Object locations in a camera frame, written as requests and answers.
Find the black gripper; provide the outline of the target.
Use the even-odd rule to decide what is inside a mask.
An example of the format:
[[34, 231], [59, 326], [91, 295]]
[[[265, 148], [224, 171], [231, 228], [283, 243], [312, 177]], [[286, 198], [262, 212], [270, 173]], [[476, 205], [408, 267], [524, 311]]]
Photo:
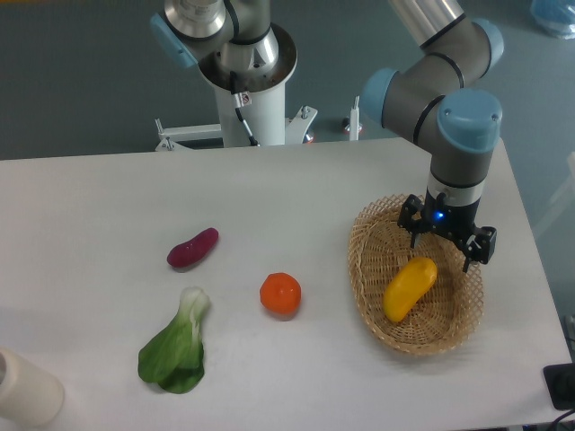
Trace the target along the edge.
[[474, 263], [489, 263], [497, 241], [496, 228], [477, 228], [475, 224], [479, 202], [479, 185], [471, 188], [428, 185], [425, 203], [413, 194], [406, 198], [397, 225], [410, 234], [412, 249], [425, 233], [457, 238], [455, 245], [464, 254], [462, 271], [466, 273]]

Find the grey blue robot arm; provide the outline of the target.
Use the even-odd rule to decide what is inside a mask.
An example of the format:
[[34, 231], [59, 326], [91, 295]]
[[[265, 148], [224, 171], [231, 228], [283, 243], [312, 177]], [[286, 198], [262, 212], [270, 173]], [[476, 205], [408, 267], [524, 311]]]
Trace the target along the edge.
[[[431, 156], [424, 198], [409, 197], [399, 225], [418, 240], [451, 241], [466, 264], [487, 263], [496, 235], [475, 216], [500, 139], [502, 108], [473, 84], [499, 61], [496, 26], [469, 19], [456, 1], [395, 1], [393, 9], [422, 50], [401, 73], [384, 68], [366, 82], [359, 110]], [[289, 34], [267, 1], [167, 1], [150, 20], [164, 52], [197, 67], [217, 98], [224, 145], [285, 145], [296, 122], [285, 116], [285, 84], [296, 69]]]

